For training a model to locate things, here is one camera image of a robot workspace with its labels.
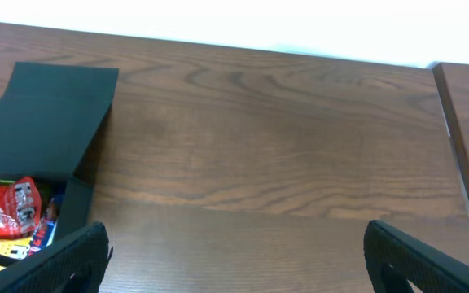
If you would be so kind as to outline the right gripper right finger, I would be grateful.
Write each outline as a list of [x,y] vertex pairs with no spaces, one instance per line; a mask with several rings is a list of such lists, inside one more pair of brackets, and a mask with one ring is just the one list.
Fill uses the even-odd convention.
[[370,221],[363,238],[375,292],[469,293],[469,266],[384,221]]

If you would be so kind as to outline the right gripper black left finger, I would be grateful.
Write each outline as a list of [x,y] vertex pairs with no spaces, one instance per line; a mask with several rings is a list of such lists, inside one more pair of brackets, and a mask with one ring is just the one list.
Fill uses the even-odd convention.
[[23,260],[0,255],[0,292],[97,292],[113,249],[95,222]]

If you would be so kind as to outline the yellow Hacks candy bag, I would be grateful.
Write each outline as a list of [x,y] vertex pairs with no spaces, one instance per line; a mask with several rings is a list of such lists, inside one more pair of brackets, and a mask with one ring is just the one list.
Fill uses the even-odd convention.
[[22,260],[28,255],[31,237],[14,240],[0,239],[0,255]]

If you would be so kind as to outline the red Hacks candy bag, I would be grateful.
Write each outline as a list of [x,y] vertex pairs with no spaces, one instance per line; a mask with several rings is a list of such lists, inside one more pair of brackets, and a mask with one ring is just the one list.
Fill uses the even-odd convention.
[[40,223],[42,199],[31,177],[0,184],[0,238],[23,238]]

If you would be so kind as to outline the dark green box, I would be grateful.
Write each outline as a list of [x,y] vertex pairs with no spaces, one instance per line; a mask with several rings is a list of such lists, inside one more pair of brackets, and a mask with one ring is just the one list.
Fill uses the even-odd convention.
[[91,225],[90,145],[112,108],[118,75],[115,68],[18,62],[0,98],[0,184],[31,177],[41,218],[55,195],[64,196],[53,242]]

